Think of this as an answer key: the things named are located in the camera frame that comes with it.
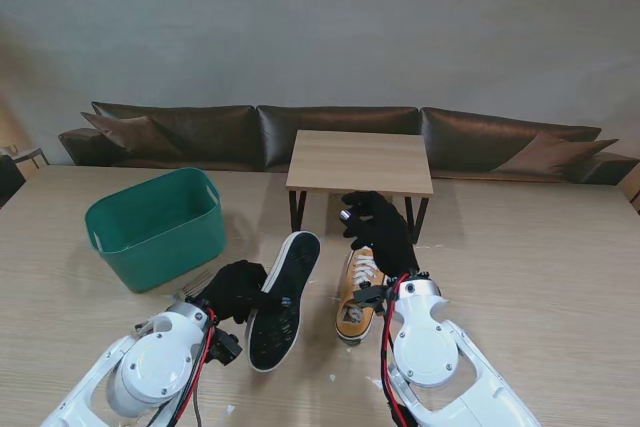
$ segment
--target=black sneaker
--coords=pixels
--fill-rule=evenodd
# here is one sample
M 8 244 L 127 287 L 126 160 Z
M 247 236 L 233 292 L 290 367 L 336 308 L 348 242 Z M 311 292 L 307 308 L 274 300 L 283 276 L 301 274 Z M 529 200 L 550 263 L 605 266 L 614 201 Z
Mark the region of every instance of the black sneaker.
M 291 306 L 275 312 L 251 311 L 245 330 L 249 364 L 258 372 L 275 369 L 296 343 L 302 291 L 319 255 L 320 241 L 311 232 L 295 232 L 282 244 L 262 290 L 288 297 Z

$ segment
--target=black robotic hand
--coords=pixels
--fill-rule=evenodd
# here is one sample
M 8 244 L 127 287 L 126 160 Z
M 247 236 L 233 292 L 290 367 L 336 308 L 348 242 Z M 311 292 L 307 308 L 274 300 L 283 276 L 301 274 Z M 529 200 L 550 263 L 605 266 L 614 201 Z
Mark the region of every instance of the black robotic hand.
M 371 247 L 376 265 L 389 277 L 420 270 L 407 223 L 393 204 L 378 192 L 351 192 L 342 201 L 351 205 L 351 216 L 342 222 L 347 226 L 344 236 L 356 238 L 352 249 Z
M 220 269 L 195 300 L 207 300 L 218 319 L 233 317 L 242 324 L 252 309 L 275 309 L 281 305 L 281 298 L 262 292 L 266 278 L 262 265 L 240 260 Z

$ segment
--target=brown leather sofa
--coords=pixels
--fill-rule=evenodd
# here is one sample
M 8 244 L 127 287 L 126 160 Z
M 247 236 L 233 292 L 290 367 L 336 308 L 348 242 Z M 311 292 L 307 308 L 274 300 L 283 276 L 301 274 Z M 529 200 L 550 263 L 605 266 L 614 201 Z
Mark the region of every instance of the brown leather sofa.
M 592 141 L 596 127 L 542 124 L 425 107 L 276 107 L 249 105 L 155 108 L 94 102 L 98 115 L 147 116 L 183 153 L 183 160 L 136 159 L 98 130 L 59 138 L 76 165 L 286 172 L 298 130 L 422 135 L 434 178 L 617 184 L 638 159 L 602 152 L 564 178 L 495 173 L 538 133 Z

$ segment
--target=small wooden table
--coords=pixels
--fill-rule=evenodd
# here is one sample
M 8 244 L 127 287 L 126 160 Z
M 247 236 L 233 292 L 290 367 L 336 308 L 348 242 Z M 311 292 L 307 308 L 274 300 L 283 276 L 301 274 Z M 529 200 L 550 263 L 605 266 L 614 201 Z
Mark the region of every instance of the small wooden table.
M 433 195 L 421 136 L 362 132 L 298 131 L 287 189 L 294 232 L 301 229 L 308 191 L 375 190 L 383 195 L 402 195 L 414 244 Z M 411 197 L 421 198 L 415 223 Z

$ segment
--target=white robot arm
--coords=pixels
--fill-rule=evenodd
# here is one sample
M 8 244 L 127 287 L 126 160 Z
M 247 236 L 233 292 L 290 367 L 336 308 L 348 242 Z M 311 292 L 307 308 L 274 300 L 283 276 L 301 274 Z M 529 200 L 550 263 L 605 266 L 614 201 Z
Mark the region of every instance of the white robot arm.
M 134 335 L 115 342 L 42 427 L 107 427 L 91 410 L 91 397 L 107 375 L 107 400 L 114 412 L 135 419 L 158 409 L 149 425 L 172 425 L 207 355 L 226 365 L 242 350 L 236 338 L 213 327 L 205 310 L 176 302 Z
M 540 427 L 531 411 L 493 368 L 466 333 L 449 320 L 440 323 L 432 312 L 448 302 L 428 275 L 402 282 L 395 314 L 402 322 L 389 364 L 389 380 L 418 425 L 422 427 Z M 437 387 L 451 379 L 459 356 L 476 370 L 474 384 L 441 410 L 425 408 L 411 386 Z

